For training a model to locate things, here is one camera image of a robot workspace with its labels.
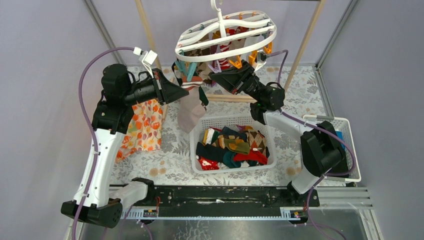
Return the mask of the beige sock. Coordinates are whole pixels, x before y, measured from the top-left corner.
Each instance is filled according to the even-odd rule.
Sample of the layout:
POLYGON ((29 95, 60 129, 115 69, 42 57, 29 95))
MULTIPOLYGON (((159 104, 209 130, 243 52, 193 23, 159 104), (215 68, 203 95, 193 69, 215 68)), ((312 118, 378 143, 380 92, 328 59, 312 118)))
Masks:
POLYGON ((199 119, 205 115, 209 100, 202 89, 204 82, 201 77, 193 76, 190 82, 187 81, 186 76, 177 80, 178 84, 189 93, 180 99, 177 123, 182 131, 190 133, 198 124, 199 119))

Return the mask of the white oval sock hanger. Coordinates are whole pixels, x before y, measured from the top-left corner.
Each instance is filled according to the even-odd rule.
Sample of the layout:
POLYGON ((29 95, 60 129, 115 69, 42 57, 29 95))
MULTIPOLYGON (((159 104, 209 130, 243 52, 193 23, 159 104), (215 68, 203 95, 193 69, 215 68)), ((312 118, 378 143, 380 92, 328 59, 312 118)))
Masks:
POLYGON ((273 42, 277 26, 263 11, 247 10, 224 15, 215 0, 210 1, 217 17, 198 23, 184 31, 177 40, 174 52, 178 60, 201 63, 234 57, 260 50, 273 42), (233 50, 221 51, 220 46, 251 37, 264 37, 254 43, 233 50), (217 52, 202 56, 188 56, 187 52, 217 46, 217 52))

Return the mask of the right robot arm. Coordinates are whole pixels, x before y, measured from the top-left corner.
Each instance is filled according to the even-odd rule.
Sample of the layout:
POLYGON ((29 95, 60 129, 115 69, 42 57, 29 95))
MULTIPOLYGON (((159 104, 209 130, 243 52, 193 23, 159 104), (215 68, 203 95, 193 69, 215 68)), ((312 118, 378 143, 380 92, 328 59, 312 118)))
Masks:
POLYGON ((291 205, 301 205, 307 199, 306 193, 346 159, 345 144, 330 122, 312 124, 284 112, 285 90, 278 82, 260 82, 255 69, 245 60, 239 68, 233 66, 208 76, 233 95, 245 93, 252 97, 255 102, 250 104, 250 114, 255 121, 300 143, 303 169, 287 186, 286 198, 291 205))

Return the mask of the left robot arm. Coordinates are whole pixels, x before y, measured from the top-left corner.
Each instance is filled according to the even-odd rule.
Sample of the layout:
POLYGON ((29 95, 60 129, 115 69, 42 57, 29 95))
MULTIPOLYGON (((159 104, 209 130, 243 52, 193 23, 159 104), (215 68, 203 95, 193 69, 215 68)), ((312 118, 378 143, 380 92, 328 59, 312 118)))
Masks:
POLYGON ((133 119, 134 106, 150 100, 169 104, 189 92, 170 82, 158 68, 144 71, 141 80, 118 63, 105 67, 102 74, 101 98, 89 123, 93 137, 83 178, 73 199, 64 202, 60 211, 79 222, 112 229, 132 204, 148 206, 155 200, 154 182, 145 178, 135 178, 116 193, 109 193, 113 165, 133 119))

